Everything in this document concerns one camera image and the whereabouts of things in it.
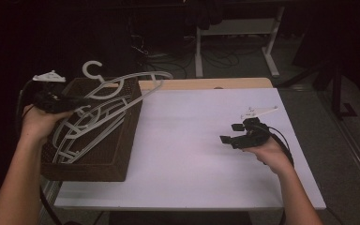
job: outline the dark background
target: dark background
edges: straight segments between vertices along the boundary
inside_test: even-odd
[[[111,1],[118,5],[123,2]],[[343,74],[360,88],[360,2],[306,2],[287,7],[280,27],[285,36],[306,34],[294,63],[309,68],[334,55]],[[173,48],[195,30],[184,25],[183,8],[166,12],[94,10],[91,3],[103,4],[86,0],[65,4],[58,0],[0,1],[0,186],[16,147],[14,121],[19,91],[34,75],[54,69],[70,81],[82,76],[82,65],[88,60],[104,65],[97,71],[102,75],[141,71],[138,53],[130,48],[134,41],[130,34],[145,36],[149,45]],[[242,10],[229,7],[224,16],[240,14]]]

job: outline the white tabletop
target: white tabletop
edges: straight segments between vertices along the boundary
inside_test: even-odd
[[[248,107],[286,137],[302,184],[317,209],[321,192],[275,88],[157,91],[142,104],[125,182],[64,182],[55,206],[97,210],[258,210],[282,207],[278,178],[250,153],[221,143],[239,136]]]

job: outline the floor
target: floor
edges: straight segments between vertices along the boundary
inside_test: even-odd
[[[202,41],[204,78],[266,77],[273,85],[288,81],[305,69],[292,65],[300,37],[278,37],[272,51],[280,76],[272,78],[261,46],[264,36],[213,37]],[[180,52],[151,52],[141,61],[145,70],[167,70],[175,79],[194,79],[193,39]],[[312,88],[316,74],[279,89],[307,162],[320,187],[327,209],[319,211],[324,224],[360,224],[360,166],[341,129],[346,127],[360,150],[360,94],[343,79],[343,102],[351,103],[358,116],[339,122],[330,110],[331,87],[323,92]],[[109,212],[55,209],[62,221],[81,224],[115,224]],[[249,212],[254,225],[278,224],[281,211]],[[40,224],[53,224],[45,215]]]

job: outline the wire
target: wire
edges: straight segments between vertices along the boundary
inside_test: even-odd
[[[20,138],[20,134],[22,133],[22,123],[23,123],[23,96],[26,90],[28,89],[29,85],[33,82],[33,80],[28,81],[17,98],[17,105],[16,105],[16,117],[15,117],[15,128],[17,137]]]
[[[24,118],[27,114],[28,114],[28,112],[30,112],[31,110],[32,110],[32,108],[34,108],[35,107],[35,105],[32,105],[27,111],[25,111],[23,114],[22,114],[22,118]]]
[[[58,218],[58,216],[54,213],[54,211],[52,210],[51,206],[49,205],[48,200],[46,199],[45,194],[43,193],[42,187],[39,186],[39,197],[42,200],[42,204],[45,207],[46,211],[48,212],[48,214],[51,216],[53,222],[56,225],[63,225],[63,223],[60,221],[60,219]]]
[[[259,127],[259,126],[253,126],[253,127],[254,127],[254,128],[257,128],[257,129],[259,129],[259,130],[261,130],[261,131],[263,131],[263,132],[265,132],[265,133],[267,133],[267,134],[269,134],[271,137],[273,137],[273,138],[276,140],[276,142],[277,142],[279,145],[281,145],[281,143],[278,142],[279,139],[278,139],[278,137],[277,137],[275,134],[273,134],[273,133],[271,133],[270,131],[268,131],[268,130],[262,128],[262,127]],[[276,132],[278,132],[278,133],[282,136],[283,140],[285,141],[285,143],[286,143],[286,145],[287,145],[287,147],[288,147],[287,152],[284,152],[284,153],[285,153],[285,155],[288,157],[288,159],[289,159],[289,161],[291,162],[292,166],[294,166],[294,164],[293,164],[293,159],[292,159],[292,153],[291,153],[291,151],[290,151],[290,148],[289,148],[289,145],[288,145],[288,141],[286,141],[285,137],[283,136],[283,134],[282,134],[281,132],[279,132],[279,130],[277,130],[277,129],[273,128],[273,127],[268,127],[268,128],[271,128],[271,129],[275,130]],[[283,210],[283,213],[282,213],[282,216],[281,216],[281,219],[280,219],[280,222],[279,222],[278,225],[284,225],[285,222],[286,222],[286,213],[285,213],[285,210]]]
[[[335,217],[341,225],[344,225],[344,222],[341,220],[341,218],[332,210],[332,208],[326,207],[327,211],[332,214],[333,217]]]
[[[285,136],[283,136],[283,134],[281,132],[279,132],[279,130],[277,130],[277,129],[273,128],[273,127],[268,127],[268,128],[271,128],[271,129],[275,130],[278,134],[280,134],[283,141],[285,141],[285,143],[286,143],[286,147],[288,148],[288,151],[291,151],[291,148],[289,147],[288,141],[286,141]]]
[[[188,57],[188,60],[184,65],[181,65],[180,63],[174,63],[178,62],[180,60],[184,60]],[[164,70],[169,72],[179,71],[182,70],[184,73],[184,79],[188,77],[187,68],[191,64],[193,60],[192,53],[168,53],[168,54],[162,54],[157,57],[151,57],[146,56],[142,59],[142,61],[139,61],[139,64],[142,65],[144,71],[148,71],[149,67],[151,67],[154,71],[157,70]]]
[[[204,47],[204,50],[207,52],[202,52],[201,56],[203,57],[203,59],[210,64],[212,67],[215,68],[231,68],[233,66],[236,66],[240,63],[240,59],[238,56],[240,55],[248,55],[251,53],[255,53],[257,51],[259,51],[263,46],[266,45],[266,41],[264,42],[264,44],[253,48],[251,51],[249,52],[243,52],[243,53],[239,53],[238,51],[241,49],[245,49],[246,48],[246,41],[242,41],[241,47],[233,47],[233,46],[239,46],[239,44],[234,44],[232,46],[226,44],[223,40],[221,39],[220,43],[222,47],[216,47],[216,46],[210,46],[211,49],[206,49],[206,46]]]
[[[98,216],[97,216],[97,218],[95,219],[95,222],[93,223],[93,225],[98,224],[98,221],[100,220],[101,216],[103,216],[103,213],[104,213],[104,211],[101,211],[101,212],[98,214]]]

